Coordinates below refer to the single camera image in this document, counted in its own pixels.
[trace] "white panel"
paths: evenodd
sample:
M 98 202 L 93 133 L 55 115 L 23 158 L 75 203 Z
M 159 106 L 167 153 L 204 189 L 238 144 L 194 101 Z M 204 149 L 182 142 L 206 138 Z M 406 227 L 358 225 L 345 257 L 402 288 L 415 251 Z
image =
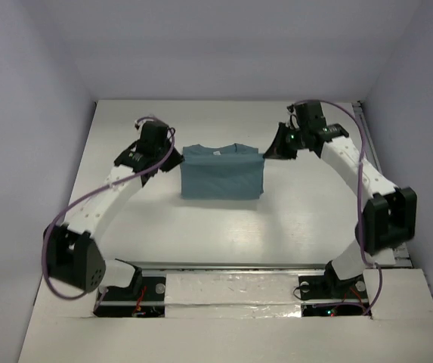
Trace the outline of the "white panel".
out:
M 300 305 L 166 306 L 165 318 L 178 319 L 262 319 L 300 318 Z
M 42 233 L 66 205 L 94 104 L 49 11 L 0 1 L 0 362 L 20 354 Z
M 433 299 L 422 270 L 383 270 L 382 292 L 373 307 L 373 318 L 377 320 L 403 320 L 433 318 Z M 378 272 L 364 272 L 370 301 L 379 285 Z
M 408 247 L 433 292 L 432 0 L 422 2 L 373 86 L 366 117 L 386 175 L 418 194 L 416 237 Z
M 45 318 L 20 363 L 433 362 L 433 319 Z
M 419 0 L 46 0 L 97 98 L 364 98 Z
M 154 113 L 176 129 L 176 147 L 234 142 L 270 146 L 284 102 L 100 101 L 73 189 L 73 199 L 96 188 L 120 151 L 137 138 L 134 119 Z M 351 111 L 351 105 L 345 104 Z M 359 147 L 356 125 L 323 105 Z M 104 235 L 106 259 L 218 265 L 324 266 L 354 239 L 357 202 L 339 175 L 314 154 L 267 160 L 259 200 L 182 200 L 179 168 L 159 173 L 131 198 Z M 378 262 L 394 263 L 392 251 Z
M 165 304 L 169 305 L 295 305 L 292 291 L 298 275 L 170 274 Z

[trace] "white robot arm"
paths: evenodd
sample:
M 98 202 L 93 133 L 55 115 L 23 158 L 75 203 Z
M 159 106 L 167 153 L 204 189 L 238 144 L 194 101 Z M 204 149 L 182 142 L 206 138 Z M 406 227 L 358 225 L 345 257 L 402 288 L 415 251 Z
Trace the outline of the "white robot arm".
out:
M 59 297 L 65 296 L 53 289 L 48 278 L 78 287 L 84 293 L 108 286 L 128 289 L 134 295 L 139 292 L 141 270 L 122 260 L 105 261 L 100 252 L 102 235 L 132 195 L 158 170 L 172 170 L 183 157 L 174 148 L 174 129 L 164 122 L 144 118 L 136 122 L 136 128 L 140 138 L 116 158 L 104 185 L 78 200 L 84 204 L 74 202 L 70 208 L 75 212 L 62 225 L 55 225 L 54 220 L 45 231 L 44 277 Z
M 272 145 L 265 153 L 268 159 L 295 159 L 297 150 L 310 150 L 331 166 L 354 192 L 362 197 L 360 219 L 363 240 L 356 238 L 348 248 L 330 261 L 325 268 L 325 284 L 331 296 L 354 284 L 372 262 L 372 256 L 386 248 L 394 248 L 414 236 L 416 224 L 416 193 L 411 188 L 399 188 L 386 179 L 365 158 L 362 164 L 362 194 L 358 190 L 359 151 L 349 134 L 339 124 L 327 125 L 319 101 L 307 101 L 288 107 L 287 123 L 280 123 Z M 298 127 L 292 124 L 297 119 Z

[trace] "white table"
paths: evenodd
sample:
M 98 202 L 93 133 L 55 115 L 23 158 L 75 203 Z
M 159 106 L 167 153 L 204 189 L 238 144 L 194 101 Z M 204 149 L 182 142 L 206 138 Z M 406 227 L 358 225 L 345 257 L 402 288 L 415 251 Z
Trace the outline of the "white table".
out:
M 270 146 L 282 102 L 99 101 L 72 200 L 96 188 L 113 160 L 136 138 L 134 120 L 154 114 L 176 129 L 176 147 L 220 147 L 235 142 Z M 343 104 L 352 111 L 350 104 Z M 328 123 L 340 123 L 357 147 L 356 125 L 323 105 Z M 266 160 L 264 193 L 254 201 L 180 198 L 179 168 L 159 173 L 125 205 L 101 242 L 106 259 L 144 265 L 321 267 L 351 242 L 356 198 L 339 176 L 307 151 L 297 160 Z M 391 250 L 379 256 L 393 265 Z
M 263 152 L 277 123 L 286 119 L 288 103 L 101 101 L 72 200 L 104 180 L 113 159 L 134 140 L 132 125 L 137 117 L 155 113 L 175 127 L 179 149 L 197 143 L 217 147 L 240 142 Z M 341 123 L 360 145 L 356 126 L 345 115 L 329 107 L 324 107 L 324 113 L 329 123 Z M 157 175 L 116 217 L 101 249 L 106 258 L 163 265 L 302 267 L 322 266 L 348 245 L 356 221 L 355 197 L 327 165 L 302 152 L 296 161 L 268 160 L 264 177 L 265 193 L 258 201 L 199 203 L 179 198 L 178 171 Z M 391 251 L 379 261 L 391 265 Z M 242 279 L 234 279 L 238 288 L 232 288 L 228 279 L 227 293 L 236 295 L 221 294 L 219 283 L 195 288 L 197 274 L 184 277 L 176 286 L 172 284 L 178 279 L 168 278 L 166 288 L 172 299 L 179 295 L 195 309 L 173 310 L 171 318 L 152 319 L 95 318 L 91 315 L 95 293 L 75 302 L 62 301 L 42 281 L 20 363 L 433 361 L 433 301 L 420 270 L 384 270 L 382 297 L 373 308 L 372 320 L 360 316 L 246 318 L 242 306 L 233 309 L 225 304 L 228 298 L 250 305 L 255 300 L 263 305 L 298 305 L 291 295 L 298 277 L 279 273 L 279 281 L 277 275 L 264 273 L 258 286 L 252 282 L 245 287 Z M 366 270 L 364 280 L 372 299 L 376 271 Z M 62 283 L 55 281 L 55 285 L 66 294 L 77 293 Z M 265 287 L 272 287 L 274 293 Z M 225 316 L 216 318 L 212 307 L 221 303 L 224 309 L 218 314 L 224 311 Z M 206 304 L 206 310 L 198 309 L 200 304 Z

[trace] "white enclosure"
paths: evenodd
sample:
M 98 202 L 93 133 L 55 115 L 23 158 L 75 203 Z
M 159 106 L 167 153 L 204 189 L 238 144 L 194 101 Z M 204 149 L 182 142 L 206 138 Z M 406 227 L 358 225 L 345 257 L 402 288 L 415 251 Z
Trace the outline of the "white enclosure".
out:
M 409 245 L 433 292 L 433 1 L 0 0 L 0 361 L 19 357 L 94 103 L 114 98 L 366 101 L 382 171 L 419 195 Z

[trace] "purple cable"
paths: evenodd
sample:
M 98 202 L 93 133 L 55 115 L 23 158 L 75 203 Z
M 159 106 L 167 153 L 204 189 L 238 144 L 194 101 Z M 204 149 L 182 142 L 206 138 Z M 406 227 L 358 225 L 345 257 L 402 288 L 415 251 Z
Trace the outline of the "purple cable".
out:
M 104 299 L 104 297 L 107 295 L 107 293 L 109 292 L 109 288 L 106 287 L 103 291 L 103 293 L 101 293 L 101 297 L 98 298 L 97 302 L 95 302 L 94 305 L 94 310 L 92 310 L 92 312 L 95 312 L 95 310 L 98 309 L 98 307 L 101 305 L 102 300 Z
M 136 121 L 140 122 L 144 119 L 156 119 L 153 117 L 143 117 L 141 119 L 138 119 Z M 156 164 L 154 164 L 153 166 L 151 166 L 150 168 L 147 168 L 141 172 L 136 172 L 133 175 L 127 176 L 125 178 L 122 178 L 118 181 L 115 181 L 112 184 L 107 184 L 107 185 L 103 185 L 89 193 L 87 193 L 86 195 L 81 196 L 79 199 L 75 200 L 74 202 L 72 202 L 71 204 L 69 204 L 65 209 L 63 209 L 60 213 L 57 214 L 57 216 L 54 218 L 53 221 L 51 221 L 50 225 L 47 228 L 47 231 L 45 233 L 45 237 L 43 238 L 43 248 L 42 248 L 42 272 L 43 272 L 43 278 L 45 279 L 45 282 L 48 286 L 48 289 L 57 297 L 64 299 L 64 300 L 77 300 L 80 299 L 81 297 L 83 297 L 86 293 L 81 293 L 79 295 L 76 296 L 67 296 L 67 295 L 63 295 L 62 293 L 60 293 L 59 291 L 57 291 L 55 289 L 55 287 L 53 286 L 53 284 L 50 281 L 50 277 L 48 276 L 48 264 L 47 264 L 47 251 L 48 251 L 48 241 L 50 239 L 51 236 L 51 232 L 53 231 L 54 226 L 56 225 L 56 223 L 63 217 L 65 216 L 65 214 L 71 210 L 74 206 L 80 204 L 82 201 L 93 197 L 96 194 L 101 193 L 102 191 L 106 191 L 107 189 L 110 189 L 113 185 L 119 185 L 125 182 L 128 182 L 129 180 L 132 180 L 134 178 L 137 178 L 139 176 L 145 175 L 149 172 L 152 172 L 154 170 L 157 170 L 163 163 L 165 163 L 165 161 L 171 156 L 172 151 L 174 150 L 174 145 L 175 145 L 175 133 L 176 131 L 171 128 L 169 129 L 169 132 L 171 133 L 171 147 L 169 148 L 168 153 Z
M 382 270 L 381 270 L 381 266 L 379 266 L 379 264 L 377 262 L 374 262 L 374 265 L 373 265 L 372 263 L 367 261 L 366 252 L 364 249 L 366 241 L 364 240 L 363 220 L 362 220 L 362 218 L 363 218 L 362 217 L 362 189 L 363 189 L 363 182 L 362 182 L 363 176 L 362 175 L 363 175 L 363 160 L 364 160 L 364 155 L 366 153 L 366 151 L 365 151 L 365 149 L 366 149 L 366 134 L 363 130 L 362 125 L 357 122 L 354 115 L 352 113 L 350 113 L 349 111 L 347 111 L 344 107 L 342 107 L 338 104 L 335 104 L 335 103 L 330 102 L 330 101 L 319 100 L 319 99 L 303 100 L 303 101 L 295 102 L 294 104 L 295 105 L 305 104 L 307 102 L 312 102 L 312 101 L 320 102 L 323 104 L 329 104 L 331 106 L 337 107 L 338 109 L 340 109 L 340 111 L 342 111 L 347 116 L 349 116 L 352 119 L 352 121 L 354 121 L 354 123 L 357 126 L 357 129 L 359 130 L 359 135 L 360 135 L 360 139 L 361 139 L 361 146 L 360 146 L 360 152 L 359 152 L 359 166 L 357 169 L 357 234 L 359 236 L 359 241 L 360 241 L 360 257 L 367 267 L 373 267 L 374 265 L 376 265 L 377 270 L 379 272 L 379 286 L 377 288 L 376 296 L 374 297 L 374 300 L 370 303 L 367 310 L 363 313 L 363 315 L 367 315 L 370 312 L 370 309 L 374 306 L 374 304 L 376 304 L 377 299 L 379 298 L 379 295 L 381 294 Z M 322 304 L 322 305 L 319 304 L 319 306 L 355 305 L 355 304 L 356 304 L 355 302 L 340 302 L 340 303 L 336 303 L 336 304 Z

